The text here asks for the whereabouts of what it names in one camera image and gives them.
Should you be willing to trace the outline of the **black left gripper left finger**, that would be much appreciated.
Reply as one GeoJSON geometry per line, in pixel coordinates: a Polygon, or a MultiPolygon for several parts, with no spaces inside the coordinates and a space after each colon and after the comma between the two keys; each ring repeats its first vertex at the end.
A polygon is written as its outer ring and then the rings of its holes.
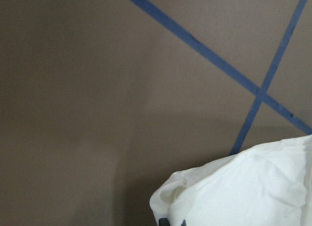
{"type": "Polygon", "coordinates": [[[160,218],[158,221],[159,226],[169,226],[169,220],[167,218],[160,218]]]}

